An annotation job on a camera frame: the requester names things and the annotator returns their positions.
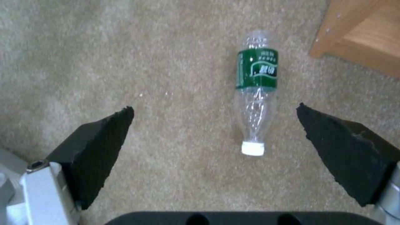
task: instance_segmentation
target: plastic water bottle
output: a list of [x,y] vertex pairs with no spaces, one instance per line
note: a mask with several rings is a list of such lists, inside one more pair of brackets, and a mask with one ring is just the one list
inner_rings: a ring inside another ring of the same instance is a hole
[[243,133],[242,153],[264,154],[264,137],[277,105],[278,52],[266,31],[247,35],[238,54],[234,109]]

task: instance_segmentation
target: white bottle cap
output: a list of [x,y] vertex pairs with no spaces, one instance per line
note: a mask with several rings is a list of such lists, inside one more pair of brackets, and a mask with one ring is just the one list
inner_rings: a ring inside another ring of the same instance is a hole
[[242,143],[242,153],[245,155],[262,156],[264,155],[264,143],[244,141]]

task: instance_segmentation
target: beige carpet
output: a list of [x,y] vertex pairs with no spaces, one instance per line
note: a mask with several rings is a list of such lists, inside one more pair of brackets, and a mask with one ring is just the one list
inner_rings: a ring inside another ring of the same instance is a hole
[[[0,147],[42,159],[78,125],[126,105],[135,119],[84,224],[143,210],[368,214],[323,165],[300,102],[400,147],[400,79],[308,56],[328,0],[2,0]],[[242,37],[280,51],[264,157],[240,153],[232,119]]]

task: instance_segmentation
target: bolt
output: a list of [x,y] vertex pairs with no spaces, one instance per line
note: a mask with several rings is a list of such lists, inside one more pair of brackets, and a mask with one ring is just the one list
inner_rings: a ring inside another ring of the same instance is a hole
[[27,173],[27,174],[30,174],[30,173],[36,172],[36,171],[38,171],[38,170],[41,170],[41,169],[43,169],[43,168],[48,167],[49,165],[50,165],[50,164],[49,164],[49,161],[48,161],[47,159],[39,160],[39,161],[33,162],[32,164],[30,164],[30,165],[26,168],[26,173]]

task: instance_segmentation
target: green bottle label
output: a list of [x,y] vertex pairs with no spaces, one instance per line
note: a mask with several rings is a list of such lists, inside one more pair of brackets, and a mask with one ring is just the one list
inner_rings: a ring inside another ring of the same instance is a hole
[[276,88],[277,75],[278,51],[257,48],[239,52],[236,88],[258,86]]

